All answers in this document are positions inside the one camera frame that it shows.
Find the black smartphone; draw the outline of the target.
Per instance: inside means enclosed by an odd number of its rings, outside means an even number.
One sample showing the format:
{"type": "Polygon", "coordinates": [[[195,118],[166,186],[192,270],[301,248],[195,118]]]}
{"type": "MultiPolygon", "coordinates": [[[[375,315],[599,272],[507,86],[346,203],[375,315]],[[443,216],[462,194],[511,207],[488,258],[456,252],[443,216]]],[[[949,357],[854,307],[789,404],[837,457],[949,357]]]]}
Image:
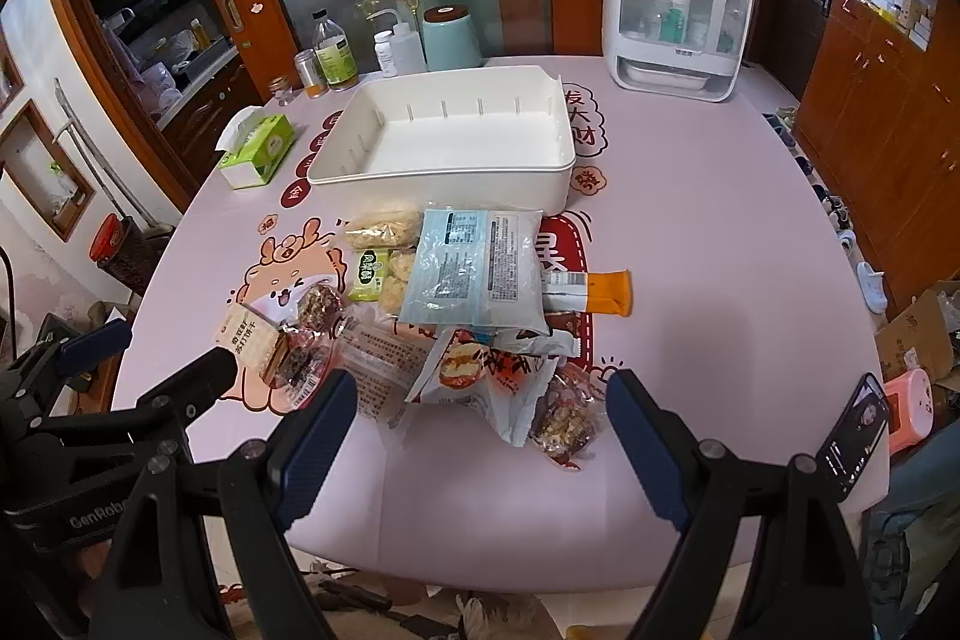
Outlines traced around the black smartphone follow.
{"type": "Polygon", "coordinates": [[[857,382],[843,413],[815,455],[828,494],[841,503],[853,492],[869,459],[889,429],[890,406],[872,372],[857,382]]]}

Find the wooden wall cabinet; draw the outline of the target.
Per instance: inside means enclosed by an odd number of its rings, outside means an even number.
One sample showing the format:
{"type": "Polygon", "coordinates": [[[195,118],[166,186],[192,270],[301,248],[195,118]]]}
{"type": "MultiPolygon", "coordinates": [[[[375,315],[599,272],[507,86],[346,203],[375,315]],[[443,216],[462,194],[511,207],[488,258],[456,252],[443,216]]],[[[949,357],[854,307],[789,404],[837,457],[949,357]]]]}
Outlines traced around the wooden wall cabinet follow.
{"type": "Polygon", "coordinates": [[[754,52],[890,312],[958,275],[958,0],[761,0],[754,52]]]}

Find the white orange snack stick packet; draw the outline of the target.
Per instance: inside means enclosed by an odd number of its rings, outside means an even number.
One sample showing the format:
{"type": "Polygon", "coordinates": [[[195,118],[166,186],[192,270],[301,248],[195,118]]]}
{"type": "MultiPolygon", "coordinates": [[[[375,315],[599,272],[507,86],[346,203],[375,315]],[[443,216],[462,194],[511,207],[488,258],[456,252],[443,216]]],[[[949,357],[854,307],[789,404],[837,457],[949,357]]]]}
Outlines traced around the white orange snack stick packet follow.
{"type": "Polygon", "coordinates": [[[612,273],[548,271],[542,298],[548,312],[630,317],[633,310],[633,287],[626,269],[612,273]]]}

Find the white plastic storage bin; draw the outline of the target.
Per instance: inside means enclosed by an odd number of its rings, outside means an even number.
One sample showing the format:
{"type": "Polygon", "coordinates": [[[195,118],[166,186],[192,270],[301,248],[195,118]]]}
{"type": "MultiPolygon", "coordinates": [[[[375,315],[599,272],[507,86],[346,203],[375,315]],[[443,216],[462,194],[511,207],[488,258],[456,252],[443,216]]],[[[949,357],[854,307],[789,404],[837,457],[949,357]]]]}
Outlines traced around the white plastic storage bin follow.
{"type": "Polygon", "coordinates": [[[562,213],[576,164],[563,83],[539,65],[373,80],[306,172],[348,218],[425,208],[562,213]]]}

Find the cardboard box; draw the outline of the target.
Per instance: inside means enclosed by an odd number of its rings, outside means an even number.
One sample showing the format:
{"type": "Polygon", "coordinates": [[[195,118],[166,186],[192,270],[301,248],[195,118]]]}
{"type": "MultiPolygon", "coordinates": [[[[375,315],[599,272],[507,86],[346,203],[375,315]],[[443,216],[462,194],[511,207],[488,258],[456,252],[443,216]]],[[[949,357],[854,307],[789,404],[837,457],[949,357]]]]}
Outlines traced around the cardboard box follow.
{"type": "Polygon", "coordinates": [[[885,380],[923,369],[934,385],[958,392],[958,283],[940,281],[875,335],[885,380]]]}

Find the dark chocolate snack packet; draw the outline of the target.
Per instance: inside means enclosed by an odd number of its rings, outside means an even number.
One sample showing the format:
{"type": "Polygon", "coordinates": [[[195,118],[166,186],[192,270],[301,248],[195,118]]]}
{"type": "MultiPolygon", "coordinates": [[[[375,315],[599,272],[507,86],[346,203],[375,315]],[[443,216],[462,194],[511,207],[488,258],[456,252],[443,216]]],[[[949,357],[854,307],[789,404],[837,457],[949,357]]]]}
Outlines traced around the dark chocolate snack packet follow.
{"type": "Polygon", "coordinates": [[[280,416],[304,408],[319,390],[334,357],[329,333],[311,328],[285,328],[280,362],[270,377],[270,409],[280,416]]]}

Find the white squeeze bottle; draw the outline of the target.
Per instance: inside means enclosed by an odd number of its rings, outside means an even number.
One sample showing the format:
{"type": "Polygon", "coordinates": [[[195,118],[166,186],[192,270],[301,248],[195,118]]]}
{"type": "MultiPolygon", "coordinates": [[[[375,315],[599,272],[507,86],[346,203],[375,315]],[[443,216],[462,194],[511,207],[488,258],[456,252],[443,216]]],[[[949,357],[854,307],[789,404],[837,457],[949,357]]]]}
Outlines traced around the white squeeze bottle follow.
{"type": "Polygon", "coordinates": [[[421,44],[420,34],[415,29],[410,28],[409,23],[400,18],[397,10],[386,8],[377,10],[368,16],[371,23],[379,21],[381,18],[392,19],[392,25],[380,31],[391,31],[392,53],[394,54],[395,64],[397,65],[398,75],[407,76],[407,74],[425,73],[427,71],[427,59],[423,44],[421,44]]]}

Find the clear bag rice crisp snack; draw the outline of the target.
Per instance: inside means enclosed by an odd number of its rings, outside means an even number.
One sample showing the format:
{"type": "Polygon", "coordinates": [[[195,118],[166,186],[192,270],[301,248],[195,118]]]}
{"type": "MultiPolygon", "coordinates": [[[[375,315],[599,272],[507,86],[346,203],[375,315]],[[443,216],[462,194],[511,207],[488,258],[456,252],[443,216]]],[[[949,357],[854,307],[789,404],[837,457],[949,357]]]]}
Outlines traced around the clear bag rice crisp snack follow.
{"type": "Polygon", "coordinates": [[[389,213],[363,214],[347,224],[343,230],[343,239],[355,250],[412,247],[420,237],[421,226],[421,211],[404,209],[389,213]]]}

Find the light blue snack packet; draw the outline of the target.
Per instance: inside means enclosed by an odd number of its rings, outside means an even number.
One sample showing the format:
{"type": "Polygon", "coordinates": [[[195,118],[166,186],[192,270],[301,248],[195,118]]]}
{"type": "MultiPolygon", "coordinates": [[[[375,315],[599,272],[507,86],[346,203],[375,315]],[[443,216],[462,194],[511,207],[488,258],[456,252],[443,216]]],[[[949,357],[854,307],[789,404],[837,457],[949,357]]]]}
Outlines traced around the light blue snack packet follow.
{"type": "Polygon", "coordinates": [[[547,333],[539,211],[431,208],[398,319],[547,333]]]}

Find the green tissue box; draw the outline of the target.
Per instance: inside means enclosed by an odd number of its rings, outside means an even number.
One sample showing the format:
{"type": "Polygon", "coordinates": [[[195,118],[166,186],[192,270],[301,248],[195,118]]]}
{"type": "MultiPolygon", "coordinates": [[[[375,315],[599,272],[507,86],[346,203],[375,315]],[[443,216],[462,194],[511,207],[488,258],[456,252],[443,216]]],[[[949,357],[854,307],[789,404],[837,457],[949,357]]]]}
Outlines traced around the green tissue box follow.
{"type": "Polygon", "coordinates": [[[244,107],[218,138],[217,170],[233,190],[263,187],[274,178],[295,140],[296,131],[285,113],[268,115],[263,107],[244,107]]]}

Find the red white chip bag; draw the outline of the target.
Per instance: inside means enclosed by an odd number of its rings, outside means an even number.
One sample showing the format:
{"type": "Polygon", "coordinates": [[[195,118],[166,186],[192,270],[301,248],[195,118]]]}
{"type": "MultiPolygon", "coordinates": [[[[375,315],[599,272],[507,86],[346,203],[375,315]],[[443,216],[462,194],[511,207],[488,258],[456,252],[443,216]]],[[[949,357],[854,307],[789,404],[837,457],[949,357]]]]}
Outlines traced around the red white chip bag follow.
{"type": "Polygon", "coordinates": [[[581,353],[569,330],[470,330],[444,326],[405,396],[409,404],[460,404],[512,447],[523,447],[539,399],[563,360],[581,353]]]}

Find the clear bottle green label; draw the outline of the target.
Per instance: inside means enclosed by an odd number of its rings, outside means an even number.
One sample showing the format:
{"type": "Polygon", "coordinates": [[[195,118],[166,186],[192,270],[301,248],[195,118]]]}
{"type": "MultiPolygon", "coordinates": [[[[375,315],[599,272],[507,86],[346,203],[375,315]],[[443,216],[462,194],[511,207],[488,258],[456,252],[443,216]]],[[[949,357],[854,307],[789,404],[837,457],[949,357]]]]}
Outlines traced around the clear bottle green label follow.
{"type": "Polygon", "coordinates": [[[325,83],[334,89],[347,89],[358,83],[359,73],[352,46],[342,26],[327,10],[313,13],[314,53],[325,83]]]}

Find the beige labelled cracker packet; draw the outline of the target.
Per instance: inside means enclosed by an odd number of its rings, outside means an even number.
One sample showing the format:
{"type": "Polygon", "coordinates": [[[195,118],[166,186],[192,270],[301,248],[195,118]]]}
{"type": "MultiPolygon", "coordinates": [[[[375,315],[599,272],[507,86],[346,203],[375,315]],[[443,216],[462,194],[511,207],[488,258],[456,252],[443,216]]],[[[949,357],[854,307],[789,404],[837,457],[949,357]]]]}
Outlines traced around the beige labelled cracker packet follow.
{"type": "Polygon", "coordinates": [[[290,341],[283,331],[252,308],[233,302],[215,331],[215,344],[235,356],[242,369],[267,385],[274,383],[288,354],[290,341]]]}

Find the teal canister brown lid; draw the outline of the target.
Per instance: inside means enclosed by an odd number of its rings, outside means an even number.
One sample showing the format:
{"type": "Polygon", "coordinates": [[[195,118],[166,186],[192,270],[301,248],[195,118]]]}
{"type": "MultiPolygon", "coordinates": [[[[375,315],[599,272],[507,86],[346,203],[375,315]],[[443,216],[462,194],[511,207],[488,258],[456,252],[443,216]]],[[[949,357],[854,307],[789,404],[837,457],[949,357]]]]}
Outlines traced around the teal canister brown lid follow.
{"type": "Polygon", "coordinates": [[[469,8],[441,5],[423,13],[421,39],[428,70],[462,70],[483,64],[469,8]]]}

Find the clear brown text snack bag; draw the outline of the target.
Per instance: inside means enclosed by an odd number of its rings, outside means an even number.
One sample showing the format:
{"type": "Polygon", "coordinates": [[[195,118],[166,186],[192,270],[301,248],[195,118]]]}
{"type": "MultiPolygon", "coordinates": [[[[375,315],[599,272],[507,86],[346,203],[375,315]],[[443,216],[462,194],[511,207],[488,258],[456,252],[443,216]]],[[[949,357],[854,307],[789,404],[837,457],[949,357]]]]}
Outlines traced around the clear brown text snack bag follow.
{"type": "Polygon", "coordinates": [[[407,395],[433,342],[420,333],[395,331],[366,312],[347,314],[335,331],[332,369],[353,377],[361,416],[398,431],[407,420],[407,395]]]}

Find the pink cartoon tablecloth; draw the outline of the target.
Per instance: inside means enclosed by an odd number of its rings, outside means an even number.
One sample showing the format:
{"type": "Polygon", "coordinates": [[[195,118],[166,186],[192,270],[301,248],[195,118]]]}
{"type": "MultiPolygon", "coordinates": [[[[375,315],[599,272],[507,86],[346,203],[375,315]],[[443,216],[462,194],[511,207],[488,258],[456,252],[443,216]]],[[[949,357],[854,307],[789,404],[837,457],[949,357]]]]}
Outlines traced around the pink cartoon tablecloth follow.
{"type": "MultiPolygon", "coordinates": [[[[628,271],[635,299],[628,317],[592,323],[592,369],[633,370],[740,458],[815,452],[878,359],[850,262],[786,146],[743,94],[711,104],[625,91],[597,57],[548,57],[544,69],[565,83],[589,174],[545,259],[628,271]]],[[[271,184],[203,184],[133,322],[117,406],[212,346],[265,244],[347,219],[329,191],[296,183],[345,104],[332,92],[291,106],[301,138],[271,184]]],[[[295,548],[357,569],[521,593],[644,587],[675,539],[612,432],[565,470],[443,404],[398,432],[358,419],[290,531],[295,548]]]]}

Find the red nut candy packet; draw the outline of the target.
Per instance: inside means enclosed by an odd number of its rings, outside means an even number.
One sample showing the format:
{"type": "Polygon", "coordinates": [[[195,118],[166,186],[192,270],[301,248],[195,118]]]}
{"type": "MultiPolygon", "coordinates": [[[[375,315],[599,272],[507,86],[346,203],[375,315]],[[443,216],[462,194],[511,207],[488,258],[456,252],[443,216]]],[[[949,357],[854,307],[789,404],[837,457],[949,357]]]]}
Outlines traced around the red nut candy packet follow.
{"type": "Polygon", "coordinates": [[[606,425],[605,385],[565,362],[537,401],[529,440],[558,468],[581,471],[606,425]]]}

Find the small white pill bottle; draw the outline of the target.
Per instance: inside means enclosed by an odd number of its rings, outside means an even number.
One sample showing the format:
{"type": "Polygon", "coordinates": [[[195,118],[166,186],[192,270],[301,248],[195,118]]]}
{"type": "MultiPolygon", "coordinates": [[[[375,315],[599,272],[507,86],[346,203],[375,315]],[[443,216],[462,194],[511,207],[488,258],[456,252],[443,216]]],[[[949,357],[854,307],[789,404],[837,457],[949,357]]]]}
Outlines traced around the small white pill bottle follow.
{"type": "Polygon", "coordinates": [[[384,76],[397,76],[398,69],[392,53],[391,31],[377,31],[374,35],[374,53],[376,54],[379,69],[384,76]]]}

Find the white cosmetic storage cabinet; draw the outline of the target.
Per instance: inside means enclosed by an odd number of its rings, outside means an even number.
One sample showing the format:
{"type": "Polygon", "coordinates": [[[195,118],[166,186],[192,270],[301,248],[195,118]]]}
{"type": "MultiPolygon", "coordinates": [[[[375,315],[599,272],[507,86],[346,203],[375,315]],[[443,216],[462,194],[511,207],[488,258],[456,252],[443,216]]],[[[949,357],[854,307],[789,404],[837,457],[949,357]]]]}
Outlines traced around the white cosmetic storage cabinet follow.
{"type": "Polygon", "coordinates": [[[757,0],[602,0],[602,53],[623,89],[722,103],[757,0]]]}

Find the tiny glass jar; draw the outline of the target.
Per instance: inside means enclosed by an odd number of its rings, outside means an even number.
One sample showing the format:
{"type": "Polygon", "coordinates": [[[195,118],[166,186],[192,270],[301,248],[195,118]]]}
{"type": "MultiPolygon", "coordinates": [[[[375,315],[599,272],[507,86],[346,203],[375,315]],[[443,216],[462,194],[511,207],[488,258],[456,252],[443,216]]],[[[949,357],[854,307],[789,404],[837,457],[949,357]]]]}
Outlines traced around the tiny glass jar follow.
{"type": "Polygon", "coordinates": [[[270,92],[280,107],[286,107],[291,104],[296,97],[296,91],[291,88],[290,81],[285,76],[277,76],[270,81],[270,92]]]}

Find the brown nut cluster packet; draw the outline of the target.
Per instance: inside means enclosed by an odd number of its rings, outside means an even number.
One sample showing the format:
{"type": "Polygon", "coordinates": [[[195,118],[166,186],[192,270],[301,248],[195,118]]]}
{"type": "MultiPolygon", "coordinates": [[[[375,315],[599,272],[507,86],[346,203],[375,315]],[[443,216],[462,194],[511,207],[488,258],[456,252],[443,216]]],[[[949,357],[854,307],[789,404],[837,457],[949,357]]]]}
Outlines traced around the brown nut cluster packet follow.
{"type": "Polygon", "coordinates": [[[325,281],[317,281],[299,299],[296,323],[302,330],[332,333],[342,310],[340,292],[325,281]]]}

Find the red stool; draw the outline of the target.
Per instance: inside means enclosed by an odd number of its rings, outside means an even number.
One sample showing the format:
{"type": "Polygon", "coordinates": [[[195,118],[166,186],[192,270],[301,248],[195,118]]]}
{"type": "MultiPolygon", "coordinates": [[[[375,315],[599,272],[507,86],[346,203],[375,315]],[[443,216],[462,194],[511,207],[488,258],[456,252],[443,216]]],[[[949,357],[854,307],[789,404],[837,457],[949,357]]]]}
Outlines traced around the red stool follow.
{"type": "Polygon", "coordinates": [[[121,248],[124,234],[124,221],[117,214],[107,214],[91,241],[89,259],[96,265],[112,259],[121,248]]]}

